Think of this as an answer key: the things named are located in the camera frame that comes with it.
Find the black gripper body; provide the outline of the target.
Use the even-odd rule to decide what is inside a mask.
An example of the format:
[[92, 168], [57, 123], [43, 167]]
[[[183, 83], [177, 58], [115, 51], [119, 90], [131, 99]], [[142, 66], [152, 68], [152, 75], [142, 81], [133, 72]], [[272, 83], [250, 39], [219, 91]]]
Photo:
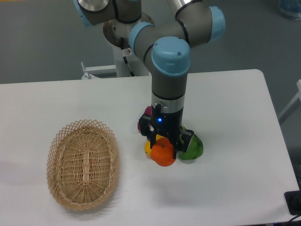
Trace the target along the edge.
[[176, 142], [180, 136], [183, 108], [174, 113], [164, 113], [162, 107], [151, 107], [151, 121], [153, 134], [159, 134]]

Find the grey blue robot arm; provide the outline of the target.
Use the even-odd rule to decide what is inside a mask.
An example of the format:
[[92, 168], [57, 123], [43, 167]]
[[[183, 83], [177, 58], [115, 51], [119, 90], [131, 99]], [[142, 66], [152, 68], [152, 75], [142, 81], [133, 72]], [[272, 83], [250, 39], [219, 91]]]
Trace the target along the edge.
[[74, 5], [87, 25], [116, 21], [114, 45], [129, 48], [151, 73], [151, 115], [139, 119], [141, 134], [151, 146], [157, 135], [166, 137], [173, 156], [186, 152], [194, 135], [182, 128], [190, 50], [224, 35], [223, 12], [201, 0], [171, 0], [175, 20], [156, 27], [144, 20], [139, 0], [76, 0]]

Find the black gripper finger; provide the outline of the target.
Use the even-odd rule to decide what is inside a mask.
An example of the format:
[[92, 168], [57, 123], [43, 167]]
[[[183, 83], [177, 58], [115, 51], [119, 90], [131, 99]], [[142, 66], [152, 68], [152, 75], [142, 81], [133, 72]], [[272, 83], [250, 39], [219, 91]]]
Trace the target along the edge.
[[158, 133], [155, 129], [151, 131], [151, 117], [144, 113], [138, 122], [141, 135], [147, 137], [147, 140], [150, 141], [150, 146], [154, 146], [156, 143], [156, 135]]
[[180, 129], [180, 133], [176, 135], [173, 141], [174, 154], [173, 158], [176, 159], [177, 153], [185, 153], [190, 146], [192, 138], [194, 136], [194, 131], [190, 129]]

